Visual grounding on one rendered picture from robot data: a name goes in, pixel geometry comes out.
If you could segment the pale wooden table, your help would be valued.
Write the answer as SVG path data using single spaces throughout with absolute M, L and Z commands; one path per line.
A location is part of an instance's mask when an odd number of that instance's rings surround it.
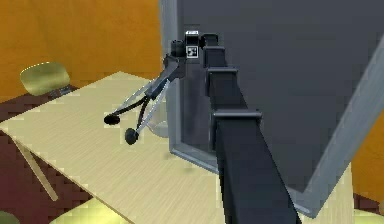
M 132 224 L 225 224 L 217 175 L 169 152 L 143 130 L 124 140 L 136 111 L 103 119 L 146 84 L 117 72 L 0 123 L 24 155 L 39 157 Z

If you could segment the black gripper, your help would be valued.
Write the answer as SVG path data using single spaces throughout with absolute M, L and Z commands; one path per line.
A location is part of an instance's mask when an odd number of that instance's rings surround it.
M 176 78 L 185 76 L 186 49 L 183 40 L 173 40 L 170 44 L 171 53 L 167 54 L 163 59 L 164 69 L 156 80 L 151 80 L 142 86 L 130 97 L 128 97 L 117 109 L 104 117 L 104 123 L 108 125 L 117 125 L 120 123 L 120 115 L 128 112 L 138 106 L 142 106 L 138 117 L 137 127 L 135 129 L 128 128 L 125 132 L 125 141 L 129 145 L 133 145 L 139 138 L 140 132 L 152 119 L 160 103 L 163 101 L 168 90 L 170 82 Z M 135 102 L 135 99 L 145 92 L 145 95 Z M 146 108 L 149 102 L 153 100 L 153 104 L 147 114 Z

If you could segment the grey television set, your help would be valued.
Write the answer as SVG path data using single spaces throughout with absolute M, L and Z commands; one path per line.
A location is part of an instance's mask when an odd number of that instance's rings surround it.
M 384 111 L 384 0 L 158 0 L 164 46 L 216 34 L 292 198 L 317 217 Z

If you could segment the olive green chair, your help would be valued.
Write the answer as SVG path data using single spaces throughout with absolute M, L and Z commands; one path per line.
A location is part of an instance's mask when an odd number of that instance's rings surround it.
M 0 224 L 20 224 L 20 221 L 13 214 L 0 211 Z
M 59 98 L 73 91 L 70 76 L 59 62 L 42 62 L 29 66 L 20 72 L 20 81 L 33 96 L 49 94 L 52 98 Z

